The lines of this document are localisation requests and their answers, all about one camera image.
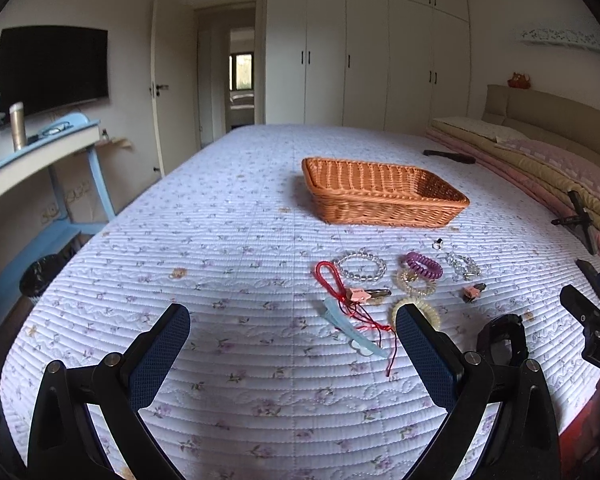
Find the pink star hair clip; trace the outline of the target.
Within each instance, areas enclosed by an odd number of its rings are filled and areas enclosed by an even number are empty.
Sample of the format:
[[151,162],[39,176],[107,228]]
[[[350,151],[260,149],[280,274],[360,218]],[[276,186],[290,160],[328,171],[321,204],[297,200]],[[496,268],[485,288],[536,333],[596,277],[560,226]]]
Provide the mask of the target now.
[[462,298],[465,302],[476,301],[486,289],[486,284],[476,283],[463,288]]
[[350,287],[346,289],[346,295],[351,304],[380,304],[382,300],[391,296],[391,290]]

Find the light blue hair clip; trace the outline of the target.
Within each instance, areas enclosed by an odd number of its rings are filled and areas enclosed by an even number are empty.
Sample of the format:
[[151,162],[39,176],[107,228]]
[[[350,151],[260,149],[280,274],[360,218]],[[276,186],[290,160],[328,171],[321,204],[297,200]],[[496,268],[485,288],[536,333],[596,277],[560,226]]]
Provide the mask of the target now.
[[327,320],[337,330],[340,330],[344,336],[350,339],[353,349],[362,356],[380,356],[387,359],[389,353],[381,349],[377,344],[366,338],[357,328],[355,328],[348,318],[341,312],[338,302],[328,297],[323,300],[324,313],[323,318]]

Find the black wristwatch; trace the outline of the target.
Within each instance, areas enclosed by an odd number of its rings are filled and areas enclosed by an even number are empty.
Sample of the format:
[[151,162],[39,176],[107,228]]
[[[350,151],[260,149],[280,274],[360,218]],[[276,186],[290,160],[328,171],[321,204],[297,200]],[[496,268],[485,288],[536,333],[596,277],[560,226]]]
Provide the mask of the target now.
[[522,364],[529,357],[522,317],[506,314],[486,323],[478,333],[476,350],[492,365]]

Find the black tripod stand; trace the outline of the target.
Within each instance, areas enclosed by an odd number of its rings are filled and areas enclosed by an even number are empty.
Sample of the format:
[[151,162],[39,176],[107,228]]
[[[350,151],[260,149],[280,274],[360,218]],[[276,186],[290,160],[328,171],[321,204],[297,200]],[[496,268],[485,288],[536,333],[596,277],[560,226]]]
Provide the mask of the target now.
[[572,235],[580,240],[590,255],[595,256],[598,253],[598,247],[593,232],[594,224],[592,217],[586,210],[583,200],[576,190],[570,190],[567,195],[571,200],[574,215],[554,219],[552,225],[563,226],[566,228]]

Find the black trash bin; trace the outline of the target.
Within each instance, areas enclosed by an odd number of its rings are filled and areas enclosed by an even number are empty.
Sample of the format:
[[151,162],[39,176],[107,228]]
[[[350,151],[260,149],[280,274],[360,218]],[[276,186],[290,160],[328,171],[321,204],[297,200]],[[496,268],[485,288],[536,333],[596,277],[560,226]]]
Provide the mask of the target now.
[[57,275],[70,261],[70,257],[61,254],[46,255],[35,260],[23,272],[19,281],[19,290],[23,297],[28,298],[32,304],[37,304],[57,278]]

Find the blue white desk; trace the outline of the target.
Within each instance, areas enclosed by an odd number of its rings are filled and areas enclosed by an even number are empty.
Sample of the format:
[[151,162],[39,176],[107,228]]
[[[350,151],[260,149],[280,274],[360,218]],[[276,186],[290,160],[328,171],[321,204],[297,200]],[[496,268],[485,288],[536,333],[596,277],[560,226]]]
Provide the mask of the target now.
[[50,175],[50,185],[59,211],[59,217],[33,237],[1,272],[0,326],[17,303],[20,297],[21,275],[32,262],[53,252],[59,252],[80,234],[94,235],[105,226],[102,222],[84,223],[70,219],[65,195],[61,191],[53,164],[84,152],[106,218],[109,221],[116,218],[97,154],[100,146],[111,141],[100,131],[98,122],[90,122],[81,113],[72,113],[65,117],[65,121],[70,122],[70,128],[28,145],[0,161],[0,198],[24,180],[46,170]]

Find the folded pink beige quilts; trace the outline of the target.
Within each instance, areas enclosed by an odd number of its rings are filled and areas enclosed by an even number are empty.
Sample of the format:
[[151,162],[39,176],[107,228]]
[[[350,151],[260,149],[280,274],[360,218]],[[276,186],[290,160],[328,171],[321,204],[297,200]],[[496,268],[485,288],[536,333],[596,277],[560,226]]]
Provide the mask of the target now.
[[426,136],[452,151],[474,156],[479,164],[513,183],[558,216],[574,213],[567,192],[577,191],[592,218],[594,240],[600,254],[600,199],[583,185],[527,154],[503,148],[483,136],[444,122],[428,127]]

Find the white floral bedspread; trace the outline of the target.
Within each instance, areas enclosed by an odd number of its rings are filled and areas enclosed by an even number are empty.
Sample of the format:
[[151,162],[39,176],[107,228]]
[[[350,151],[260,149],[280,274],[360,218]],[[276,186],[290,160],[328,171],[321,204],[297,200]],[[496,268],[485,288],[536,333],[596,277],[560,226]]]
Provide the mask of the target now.
[[[314,266],[359,250],[385,260],[385,287],[407,252],[437,259],[430,302],[463,350],[492,318],[520,315],[566,428],[600,379],[559,301],[565,285],[590,291],[576,265],[585,249],[486,168],[422,154],[435,148],[418,136],[250,127],[148,188],[69,261],[9,350],[0,397],[16,449],[27,449],[48,362],[94,365],[177,302],[189,310],[189,338],[142,416],[185,477],[401,478],[444,413],[404,352],[393,362],[362,356],[321,317]],[[311,156],[424,168],[470,205],[438,230],[332,226],[304,184]],[[476,283],[486,289],[465,302]]]

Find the black remote on bed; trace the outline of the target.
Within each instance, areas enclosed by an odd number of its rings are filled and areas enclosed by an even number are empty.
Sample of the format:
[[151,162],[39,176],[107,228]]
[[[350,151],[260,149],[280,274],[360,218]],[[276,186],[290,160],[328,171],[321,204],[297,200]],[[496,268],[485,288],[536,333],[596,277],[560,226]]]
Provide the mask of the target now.
[[477,162],[475,157],[470,155],[460,154],[460,153],[452,153],[452,152],[442,152],[442,151],[434,151],[434,150],[423,150],[422,154],[430,157],[441,157],[445,159],[452,160],[453,162],[458,162],[459,164],[464,165],[475,165]]

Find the beige bed headboard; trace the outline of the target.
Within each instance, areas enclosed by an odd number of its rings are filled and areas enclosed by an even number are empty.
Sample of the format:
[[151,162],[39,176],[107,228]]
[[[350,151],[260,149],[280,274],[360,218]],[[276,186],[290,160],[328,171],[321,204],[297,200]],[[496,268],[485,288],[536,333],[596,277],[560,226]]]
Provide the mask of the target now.
[[554,133],[600,154],[600,110],[554,94],[489,84],[482,119],[533,139]]

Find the silver thermos bottle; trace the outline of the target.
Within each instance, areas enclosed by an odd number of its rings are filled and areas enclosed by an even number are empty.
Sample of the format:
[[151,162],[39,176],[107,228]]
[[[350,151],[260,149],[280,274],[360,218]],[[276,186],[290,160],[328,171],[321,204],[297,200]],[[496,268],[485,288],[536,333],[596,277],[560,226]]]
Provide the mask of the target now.
[[27,146],[26,125],[24,124],[23,102],[9,107],[10,128],[12,128],[12,145],[16,152]]

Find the orange wicker basket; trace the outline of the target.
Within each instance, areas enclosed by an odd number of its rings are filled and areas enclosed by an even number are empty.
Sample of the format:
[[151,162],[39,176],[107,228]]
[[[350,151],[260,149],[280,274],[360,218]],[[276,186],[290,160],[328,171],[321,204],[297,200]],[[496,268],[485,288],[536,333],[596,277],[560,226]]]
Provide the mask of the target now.
[[307,157],[302,171],[317,217],[331,224],[437,229],[470,205],[449,182],[415,166]]

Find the white room door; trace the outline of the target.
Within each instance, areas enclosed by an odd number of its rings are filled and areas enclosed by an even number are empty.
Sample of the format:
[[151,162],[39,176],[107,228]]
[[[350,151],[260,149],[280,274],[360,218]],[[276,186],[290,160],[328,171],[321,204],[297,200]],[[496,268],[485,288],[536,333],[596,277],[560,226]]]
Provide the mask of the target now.
[[195,12],[175,0],[154,0],[150,34],[150,95],[160,174],[200,149],[197,122]]

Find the white wardrobe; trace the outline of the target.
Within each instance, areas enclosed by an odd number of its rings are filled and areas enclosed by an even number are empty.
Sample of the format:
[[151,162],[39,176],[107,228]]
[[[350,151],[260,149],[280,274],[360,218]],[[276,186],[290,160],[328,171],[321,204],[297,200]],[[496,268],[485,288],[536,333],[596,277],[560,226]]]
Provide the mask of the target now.
[[269,124],[421,134],[469,86],[468,0],[266,0]]

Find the black wall television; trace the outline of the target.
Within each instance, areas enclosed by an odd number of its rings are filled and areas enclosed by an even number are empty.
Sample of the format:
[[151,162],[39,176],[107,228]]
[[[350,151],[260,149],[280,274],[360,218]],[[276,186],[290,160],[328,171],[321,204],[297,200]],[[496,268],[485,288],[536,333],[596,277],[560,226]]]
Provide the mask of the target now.
[[5,28],[0,36],[0,112],[24,114],[106,99],[108,32],[62,25]]

